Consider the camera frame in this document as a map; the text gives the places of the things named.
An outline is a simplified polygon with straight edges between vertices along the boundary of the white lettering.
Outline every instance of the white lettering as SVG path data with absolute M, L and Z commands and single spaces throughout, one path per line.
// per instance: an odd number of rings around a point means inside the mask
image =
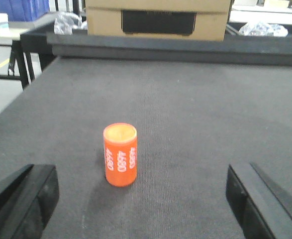
M 119 151 L 117 154 L 117 166 L 118 171 L 123 173 L 126 172 L 126 154 L 122 151 Z
M 136 148 L 130 148 L 129 152 L 129 168 L 133 169 L 136 165 Z
M 105 163 L 109 170 L 114 171 L 114 160 L 112 158 L 112 153 L 108 148 L 106 148 Z

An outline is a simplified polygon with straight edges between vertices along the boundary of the gray carpeted surface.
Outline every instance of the gray carpeted surface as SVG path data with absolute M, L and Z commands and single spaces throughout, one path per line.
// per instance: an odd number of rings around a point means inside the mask
M 104 177 L 102 130 L 138 130 L 138 178 Z M 0 115 L 0 179 L 55 163 L 43 239 L 241 239 L 230 162 L 254 161 L 292 194 L 292 68 L 59 59 Z

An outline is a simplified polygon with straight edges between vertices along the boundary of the plastic bag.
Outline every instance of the plastic bag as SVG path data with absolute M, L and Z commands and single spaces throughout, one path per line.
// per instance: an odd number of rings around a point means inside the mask
M 87 23 L 74 13 L 60 12 L 55 19 L 54 33 L 60 35 L 72 35 L 73 29 L 87 29 Z
M 248 22 L 239 30 L 244 36 L 280 36 L 288 35 L 288 30 L 282 25 L 268 24 L 264 22 Z

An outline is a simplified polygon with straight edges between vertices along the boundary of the white cup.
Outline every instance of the white cup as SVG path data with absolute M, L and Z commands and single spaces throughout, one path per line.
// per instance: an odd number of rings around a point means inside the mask
M 10 32 L 8 27 L 8 16 L 6 13 L 0 13 L 0 33 Z

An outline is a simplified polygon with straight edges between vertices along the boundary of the orange cylinder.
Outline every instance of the orange cylinder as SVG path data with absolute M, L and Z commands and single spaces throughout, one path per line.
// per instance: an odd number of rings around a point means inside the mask
M 114 123 L 103 131 L 107 181 L 116 187 L 132 184 L 137 177 L 137 130 L 127 123 Z

